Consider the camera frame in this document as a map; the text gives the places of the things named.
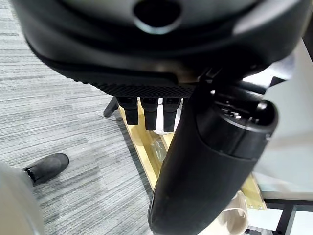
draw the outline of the black plastic tab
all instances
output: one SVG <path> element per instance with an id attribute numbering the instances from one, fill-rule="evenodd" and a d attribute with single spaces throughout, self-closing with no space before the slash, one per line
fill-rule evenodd
<path id="1" fill-rule="evenodd" d="M 138 101 L 137 98 L 117 97 L 118 104 L 124 108 L 128 125 L 138 125 Z"/>
<path id="2" fill-rule="evenodd" d="M 175 126 L 175 117 L 178 107 L 180 106 L 180 98 L 164 98 L 163 99 L 163 115 L 164 115 L 164 131 L 173 132 Z"/>
<path id="3" fill-rule="evenodd" d="M 156 130 L 158 98 L 141 98 L 140 101 L 145 114 L 146 130 Z"/>

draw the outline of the wooden plank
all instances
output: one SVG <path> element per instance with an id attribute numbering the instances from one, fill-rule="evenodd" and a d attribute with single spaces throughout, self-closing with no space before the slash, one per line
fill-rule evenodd
<path id="1" fill-rule="evenodd" d="M 252 174 L 248 176 L 245 183 L 241 187 L 242 192 L 246 196 L 246 204 L 248 208 L 266 210 L 259 186 Z"/>

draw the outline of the screw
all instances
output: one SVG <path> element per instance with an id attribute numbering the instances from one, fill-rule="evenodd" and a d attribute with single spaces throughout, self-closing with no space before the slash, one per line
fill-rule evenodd
<path id="1" fill-rule="evenodd" d="M 264 109 L 266 109 L 267 106 L 268 106 L 268 104 L 266 104 L 264 102 L 260 102 L 258 104 L 258 109 L 264 110 Z"/>

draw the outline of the person's leg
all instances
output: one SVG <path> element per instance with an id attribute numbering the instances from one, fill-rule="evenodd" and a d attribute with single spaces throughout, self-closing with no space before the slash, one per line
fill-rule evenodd
<path id="1" fill-rule="evenodd" d="M 43 183 L 68 166 L 65 154 L 42 158 L 24 170 L 0 163 L 1 234 L 43 235 L 44 222 L 32 186 Z"/>

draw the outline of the white fabric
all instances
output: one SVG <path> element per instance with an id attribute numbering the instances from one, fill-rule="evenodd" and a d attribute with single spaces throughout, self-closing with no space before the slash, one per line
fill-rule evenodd
<path id="1" fill-rule="evenodd" d="M 0 163 L 0 234 L 44 235 L 43 215 L 29 176 Z"/>
<path id="2" fill-rule="evenodd" d="M 222 213 L 199 235 L 242 235 L 247 228 L 246 198 L 238 191 Z"/>

